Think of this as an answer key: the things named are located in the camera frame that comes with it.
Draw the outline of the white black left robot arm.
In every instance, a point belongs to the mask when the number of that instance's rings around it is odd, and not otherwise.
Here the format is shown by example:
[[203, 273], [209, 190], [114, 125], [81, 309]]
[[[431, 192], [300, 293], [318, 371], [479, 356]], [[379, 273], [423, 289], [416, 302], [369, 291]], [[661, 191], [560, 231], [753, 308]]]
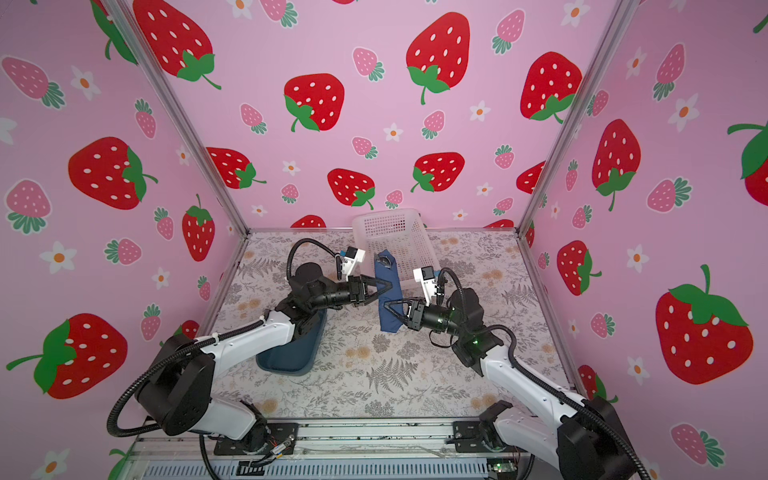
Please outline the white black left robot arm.
[[308, 334], [327, 310], [365, 306], [388, 292], [392, 284], [354, 274], [364, 251], [349, 247], [332, 252], [336, 276], [320, 265], [286, 263], [288, 295], [257, 321], [224, 333], [186, 339], [169, 338], [150, 367], [120, 395], [106, 420], [116, 438], [157, 430], [168, 436], [195, 433], [219, 436], [245, 452], [271, 443], [266, 418], [252, 404], [212, 393], [214, 381], [231, 368]]

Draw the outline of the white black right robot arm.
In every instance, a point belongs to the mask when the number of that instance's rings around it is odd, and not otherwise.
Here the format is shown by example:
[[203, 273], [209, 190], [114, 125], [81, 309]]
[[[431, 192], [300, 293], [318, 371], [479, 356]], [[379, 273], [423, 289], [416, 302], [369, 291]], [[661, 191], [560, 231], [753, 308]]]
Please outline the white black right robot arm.
[[453, 337], [459, 361], [511, 393], [531, 412], [524, 418], [500, 403], [491, 408], [483, 441], [492, 449], [518, 447], [555, 467], [564, 479], [647, 479], [615, 410], [560, 386], [516, 356], [518, 340], [503, 324], [487, 325], [477, 294], [445, 268], [424, 283], [421, 298], [387, 300], [383, 306], [407, 328]]

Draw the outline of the dark blue paper napkin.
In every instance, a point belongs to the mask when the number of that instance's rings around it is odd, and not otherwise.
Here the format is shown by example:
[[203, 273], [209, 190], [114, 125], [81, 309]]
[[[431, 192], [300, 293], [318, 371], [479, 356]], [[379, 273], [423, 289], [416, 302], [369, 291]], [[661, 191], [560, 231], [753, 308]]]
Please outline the dark blue paper napkin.
[[402, 306], [395, 303], [388, 309], [387, 303], [397, 302], [403, 298], [403, 295], [397, 262], [388, 250], [383, 250], [374, 257], [374, 276], [377, 279], [377, 290], [379, 291], [378, 311], [381, 331], [397, 333], [403, 326], [398, 318], [402, 314]]

